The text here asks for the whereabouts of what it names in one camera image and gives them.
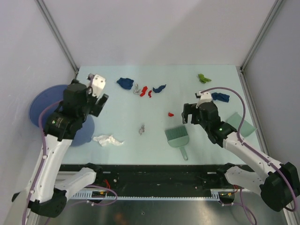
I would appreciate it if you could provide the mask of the green hand brush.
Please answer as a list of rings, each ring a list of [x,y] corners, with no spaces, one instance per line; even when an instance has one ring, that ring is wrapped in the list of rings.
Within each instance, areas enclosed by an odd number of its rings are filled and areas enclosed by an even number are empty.
[[[189,135],[184,125],[165,130],[165,136],[169,146],[179,149],[185,161],[188,161],[188,155],[185,146],[189,143]]]

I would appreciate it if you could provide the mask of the grey paper scrap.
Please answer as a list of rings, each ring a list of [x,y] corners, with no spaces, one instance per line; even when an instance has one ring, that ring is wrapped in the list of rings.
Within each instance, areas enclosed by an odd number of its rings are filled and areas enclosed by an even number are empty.
[[[139,129],[139,134],[142,135],[145,132],[145,125],[142,124],[141,128]]]
[[[135,95],[140,95],[141,94],[141,89],[139,88],[139,85],[137,83],[134,84],[133,93]]]

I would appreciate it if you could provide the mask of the green paper scrap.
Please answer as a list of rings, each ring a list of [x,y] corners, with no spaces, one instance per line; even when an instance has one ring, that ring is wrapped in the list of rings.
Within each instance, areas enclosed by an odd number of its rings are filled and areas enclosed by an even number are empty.
[[[198,78],[201,83],[211,82],[211,79],[205,77],[204,74],[198,74]]]

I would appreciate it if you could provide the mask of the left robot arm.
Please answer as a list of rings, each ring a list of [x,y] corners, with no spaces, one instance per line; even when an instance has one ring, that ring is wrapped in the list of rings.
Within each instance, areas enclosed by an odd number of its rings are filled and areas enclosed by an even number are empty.
[[[12,221],[6,221],[6,224],[24,225],[31,212],[55,218],[78,191],[89,185],[97,188],[103,184],[102,168],[92,163],[84,165],[63,182],[56,184],[55,181],[77,131],[88,115],[97,117],[108,100],[108,96],[102,93],[104,87],[105,79],[99,75],[91,78],[89,85],[74,79],[64,90],[62,99],[52,104],[56,109],[44,125],[42,117],[46,111],[41,112],[38,119],[41,152],[27,187],[13,196],[8,215]]]

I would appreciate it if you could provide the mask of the large dark blue scrap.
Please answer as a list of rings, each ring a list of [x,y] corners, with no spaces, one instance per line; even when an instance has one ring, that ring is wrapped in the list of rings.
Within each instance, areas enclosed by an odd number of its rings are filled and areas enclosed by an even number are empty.
[[[131,90],[134,84],[134,80],[130,78],[120,78],[117,81],[117,84],[123,89]]]

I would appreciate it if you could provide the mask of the white paper scrap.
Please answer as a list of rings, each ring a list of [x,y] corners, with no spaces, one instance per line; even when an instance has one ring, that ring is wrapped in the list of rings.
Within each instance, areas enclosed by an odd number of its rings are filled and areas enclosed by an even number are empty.
[[[98,142],[102,147],[112,144],[114,146],[121,146],[124,142],[119,142],[112,135],[94,136],[93,140]]]

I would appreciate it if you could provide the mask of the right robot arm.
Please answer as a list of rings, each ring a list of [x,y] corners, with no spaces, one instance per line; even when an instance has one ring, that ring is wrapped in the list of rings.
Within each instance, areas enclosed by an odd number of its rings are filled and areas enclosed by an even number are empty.
[[[233,164],[226,164],[222,173],[216,176],[221,188],[231,184],[246,188],[259,195],[272,210],[279,212],[300,195],[300,179],[296,167],[287,162],[280,163],[264,153],[251,150],[250,145],[238,137],[237,129],[221,120],[218,108],[213,102],[200,105],[184,104],[181,114],[183,123],[200,125],[213,144],[230,151],[252,171],[244,171]]]

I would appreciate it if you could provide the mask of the small dark blue scrap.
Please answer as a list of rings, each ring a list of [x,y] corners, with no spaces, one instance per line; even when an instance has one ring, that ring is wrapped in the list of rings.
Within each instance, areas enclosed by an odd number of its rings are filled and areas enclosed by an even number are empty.
[[[159,87],[157,87],[157,88],[152,88],[152,91],[154,92],[154,93],[160,93],[164,88],[166,87],[166,84],[165,85],[160,85]]]

